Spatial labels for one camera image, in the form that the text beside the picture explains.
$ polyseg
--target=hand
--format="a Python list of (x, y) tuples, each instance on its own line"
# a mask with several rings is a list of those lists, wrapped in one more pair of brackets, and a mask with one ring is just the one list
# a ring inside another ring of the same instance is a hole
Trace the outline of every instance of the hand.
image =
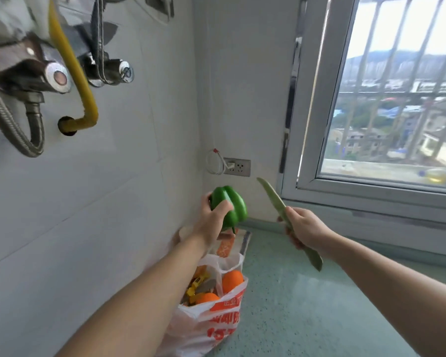
[(286, 234), (297, 249), (308, 246), (324, 254), (327, 244), (337, 235), (310, 210), (286, 207), (286, 215), (294, 229), (291, 231), (286, 227)]
[(211, 193), (208, 193), (202, 197), (200, 220), (195, 224), (190, 236), (190, 238), (201, 238), (205, 253), (220, 235), (224, 217), (230, 210), (233, 210), (233, 204), (228, 200), (222, 201), (214, 210), (211, 210), (210, 195)]

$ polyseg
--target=green speckled countertop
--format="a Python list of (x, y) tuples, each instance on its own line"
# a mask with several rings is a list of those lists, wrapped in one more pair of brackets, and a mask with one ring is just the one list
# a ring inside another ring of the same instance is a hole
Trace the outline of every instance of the green speckled countertop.
[[(252, 231), (238, 329), (207, 356), (417, 356), (338, 265), (319, 273), (285, 236)], [(446, 283), (446, 268), (403, 264)]]

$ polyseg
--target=plastic bag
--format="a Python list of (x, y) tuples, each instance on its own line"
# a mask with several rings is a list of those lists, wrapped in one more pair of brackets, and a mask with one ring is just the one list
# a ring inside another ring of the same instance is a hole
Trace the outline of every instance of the plastic bag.
[[(216, 279), (217, 294), (223, 296), (222, 276), (241, 270), (243, 259), (241, 254), (228, 258), (208, 254), (198, 265), (207, 265), (207, 271)], [(244, 277), (243, 283), (217, 301), (191, 307), (178, 305), (155, 356), (197, 357), (212, 350), (236, 330), (247, 285), (248, 278)]]

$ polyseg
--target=braided metal hose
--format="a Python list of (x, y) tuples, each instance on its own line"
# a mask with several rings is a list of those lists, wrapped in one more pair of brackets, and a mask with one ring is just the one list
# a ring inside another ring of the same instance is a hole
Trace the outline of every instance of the braided metal hose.
[(13, 115), (6, 107), (0, 96), (0, 130), (10, 143), (23, 155), (37, 157), (43, 153), (45, 143), (45, 132), (41, 118), (39, 103), (41, 101), (25, 102), (28, 124), (30, 125), (30, 140), (21, 130), (20, 125), (13, 119)]

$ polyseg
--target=green knife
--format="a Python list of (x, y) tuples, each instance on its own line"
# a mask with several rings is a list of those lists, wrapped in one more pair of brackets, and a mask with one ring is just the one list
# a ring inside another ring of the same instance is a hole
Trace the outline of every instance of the green knife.
[[(271, 201), (271, 204), (273, 204), (274, 209), (276, 209), (279, 216), (286, 223), (286, 226), (289, 229), (294, 230), (292, 228), (291, 221), (289, 220), (289, 218), (287, 218), (287, 215), (286, 215), (286, 210), (285, 210), (286, 205), (281, 200), (281, 198), (276, 193), (276, 191), (273, 189), (271, 184), (269, 184), (268, 181), (264, 180), (263, 178), (256, 178), (256, 179), (259, 181), (259, 183), (262, 185), (262, 187), (266, 191), (266, 194), (268, 195), (269, 200)], [(307, 258), (309, 258), (309, 261), (312, 264), (312, 266), (320, 272), (322, 270), (322, 264), (324, 263), (324, 261), (322, 260), (319, 253), (309, 247), (305, 247), (304, 252), (306, 253)]]

